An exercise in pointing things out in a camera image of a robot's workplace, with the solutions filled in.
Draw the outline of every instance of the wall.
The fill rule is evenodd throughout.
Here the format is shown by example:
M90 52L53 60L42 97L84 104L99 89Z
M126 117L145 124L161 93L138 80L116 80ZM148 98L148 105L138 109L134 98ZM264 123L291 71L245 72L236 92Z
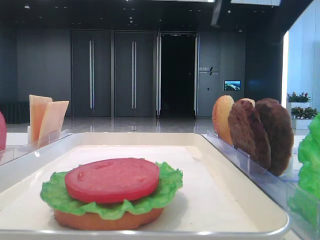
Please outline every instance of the wall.
M267 31L246 34L244 97L281 103L283 44L267 42Z
M16 29L0 22L0 102L18 96Z
M314 0L289 30L287 92L308 92L320 109L320 0Z
M198 116L211 117L213 105L222 95L243 98L246 37L243 33L199 33L199 67L218 74L199 73ZM240 91L224 91L225 81L241 81Z
M20 101L29 94L71 101L70 31L18 29L17 83ZM71 102L66 115L71 115Z

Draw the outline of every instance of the dark ceiling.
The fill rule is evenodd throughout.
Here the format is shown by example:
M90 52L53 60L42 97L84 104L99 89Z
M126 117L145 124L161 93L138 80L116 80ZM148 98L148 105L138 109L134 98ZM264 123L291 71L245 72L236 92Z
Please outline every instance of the dark ceiling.
M210 2L152 0L0 0L0 20L46 28L208 31L214 29L213 6ZM277 8L230 4L222 29L261 29L271 22Z

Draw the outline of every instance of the open doorway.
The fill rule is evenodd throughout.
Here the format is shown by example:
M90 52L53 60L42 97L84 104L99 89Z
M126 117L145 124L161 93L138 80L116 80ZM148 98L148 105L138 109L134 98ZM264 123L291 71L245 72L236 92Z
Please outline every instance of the open doorway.
M161 35L160 117L195 117L196 35Z

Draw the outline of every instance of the gray door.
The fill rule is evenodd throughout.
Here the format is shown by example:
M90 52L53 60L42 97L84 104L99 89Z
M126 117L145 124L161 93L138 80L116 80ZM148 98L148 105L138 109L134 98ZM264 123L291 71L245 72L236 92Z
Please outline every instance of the gray door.
M111 34L72 32L72 92L75 117L111 116Z
M114 34L114 101L116 117L134 117L134 40L126 32Z
M115 116L153 116L153 34L116 32Z
M94 117L111 116L111 33L92 33L94 43Z
M137 117L153 116L153 49L151 33L137 33L136 42L136 108Z

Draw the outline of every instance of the white tray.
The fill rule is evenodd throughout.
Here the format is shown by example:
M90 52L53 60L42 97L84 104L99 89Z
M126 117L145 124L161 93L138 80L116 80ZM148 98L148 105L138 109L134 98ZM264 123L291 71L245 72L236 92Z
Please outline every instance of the white tray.
M138 231L59 226L40 199L53 172L110 158L146 158L183 171L183 188L161 217ZM77 133L0 167L0 239L280 240L287 213L203 136L193 133Z

